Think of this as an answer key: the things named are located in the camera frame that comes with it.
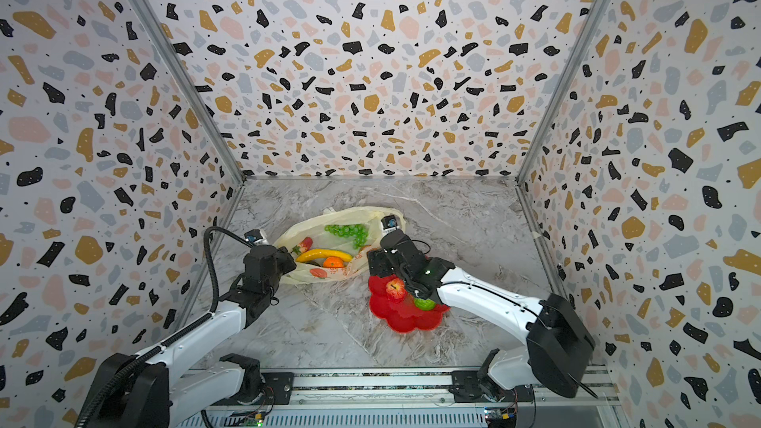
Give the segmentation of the red apple toy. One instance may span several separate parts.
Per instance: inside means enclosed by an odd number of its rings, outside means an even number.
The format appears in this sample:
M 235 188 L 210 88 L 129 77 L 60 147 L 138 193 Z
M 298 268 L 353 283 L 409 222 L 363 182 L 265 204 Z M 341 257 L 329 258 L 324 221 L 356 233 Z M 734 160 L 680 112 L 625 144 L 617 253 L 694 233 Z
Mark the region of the red apple toy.
M 386 295 L 392 300 L 404 300 L 407 292 L 402 279 L 394 277 L 386 283 Z

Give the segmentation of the orange fruit toy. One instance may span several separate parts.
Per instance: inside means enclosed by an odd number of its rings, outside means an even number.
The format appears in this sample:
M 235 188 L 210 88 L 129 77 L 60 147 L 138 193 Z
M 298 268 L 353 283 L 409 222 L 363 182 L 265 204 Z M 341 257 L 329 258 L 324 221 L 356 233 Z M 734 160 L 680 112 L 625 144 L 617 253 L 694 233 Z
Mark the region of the orange fruit toy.
M 328 257 L 322 264 L 325 269 L 342 269 L 346 263 L 339 257 Z

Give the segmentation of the cream plastic bag orange print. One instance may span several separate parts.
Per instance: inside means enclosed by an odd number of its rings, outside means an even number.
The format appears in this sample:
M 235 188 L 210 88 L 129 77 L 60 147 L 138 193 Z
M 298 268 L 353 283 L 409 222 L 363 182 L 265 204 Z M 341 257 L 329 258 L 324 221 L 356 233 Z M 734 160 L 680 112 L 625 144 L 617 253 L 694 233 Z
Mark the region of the cream plastic bag orange print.
M 386 233 L 406 228 L 403 213 L 394 208 L 359 206 L 328 209 L 322 215 L 291 226 L 277 241 L 289 250 L 296 269 L 281 280 L 285 285 L 336 283 L 369 270 L 368 253 L 380 249 Z

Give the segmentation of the lime green bumpy fruit toy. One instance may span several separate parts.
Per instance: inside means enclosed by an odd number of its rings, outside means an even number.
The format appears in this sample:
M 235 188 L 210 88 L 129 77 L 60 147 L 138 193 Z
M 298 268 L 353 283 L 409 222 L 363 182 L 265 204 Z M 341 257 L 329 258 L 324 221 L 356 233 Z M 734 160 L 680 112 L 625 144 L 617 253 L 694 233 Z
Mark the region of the lime green bumpy fruit toy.
M 413 304 L 417 309 L 421 311 L 432 311 L 437 306 L 435 301 L 421 298 L 415 298 L 413 300 Z

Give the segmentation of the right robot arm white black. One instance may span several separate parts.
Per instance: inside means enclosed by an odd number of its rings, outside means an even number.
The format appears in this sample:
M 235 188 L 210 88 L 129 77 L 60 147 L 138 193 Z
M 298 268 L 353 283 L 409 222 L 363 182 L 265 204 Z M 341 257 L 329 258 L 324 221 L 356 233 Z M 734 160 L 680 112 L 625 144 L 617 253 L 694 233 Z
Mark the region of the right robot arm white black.
M 489 382 L 503 390 L 539 384 L 566 398 L 579 390 L 598 396 L 583 383 L 595 342 L 566 298 L 551 293 L 540 299 L 486 283 L 452 262 L 427 257 L 400 230 L 384 235 L 380 246 L 368 253 L 373 277 L 399 277 L 410 295 L 465 310 L 522 343 L 487 357 Z

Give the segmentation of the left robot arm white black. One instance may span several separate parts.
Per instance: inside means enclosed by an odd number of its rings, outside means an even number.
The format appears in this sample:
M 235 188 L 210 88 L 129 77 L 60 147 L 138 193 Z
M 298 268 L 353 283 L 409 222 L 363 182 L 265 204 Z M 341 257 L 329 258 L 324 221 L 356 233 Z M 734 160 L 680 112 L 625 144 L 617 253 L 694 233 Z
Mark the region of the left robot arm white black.
M 101 364 L 76 426 L 174 427 L 220 401 L 270 398 L 253 358 L 228 354 L 202 373 L 192 376 L 189 370 L 252 325 L 275 302 L 281 278 L 295 268 L 284 247 L 251 247 L 237 287 L 218 295 L 204 315 L 151 348 Z

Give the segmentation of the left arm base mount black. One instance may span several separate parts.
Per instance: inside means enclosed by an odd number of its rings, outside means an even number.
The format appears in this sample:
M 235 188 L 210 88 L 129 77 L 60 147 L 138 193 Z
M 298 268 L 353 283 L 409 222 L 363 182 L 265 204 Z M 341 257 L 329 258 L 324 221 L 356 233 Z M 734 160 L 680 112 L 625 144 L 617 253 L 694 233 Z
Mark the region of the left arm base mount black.
M 232 406 L 236 409 L 269 408 L 287 405 L 293 394 L 295 373 L 264 372 L 259 380 L 247 378 L 237 394 L 219 400 L 213 407 Z

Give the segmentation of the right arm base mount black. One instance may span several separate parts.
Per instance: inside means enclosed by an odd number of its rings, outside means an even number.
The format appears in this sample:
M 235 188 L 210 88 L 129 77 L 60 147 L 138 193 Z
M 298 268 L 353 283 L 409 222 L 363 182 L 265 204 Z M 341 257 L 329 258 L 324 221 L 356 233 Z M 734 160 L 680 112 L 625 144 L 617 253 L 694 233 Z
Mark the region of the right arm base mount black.
M 454 371 L 448 390 L 458 403 L 532 402 L 534 395 L 526 386 L 505 390 L 478 371 Z

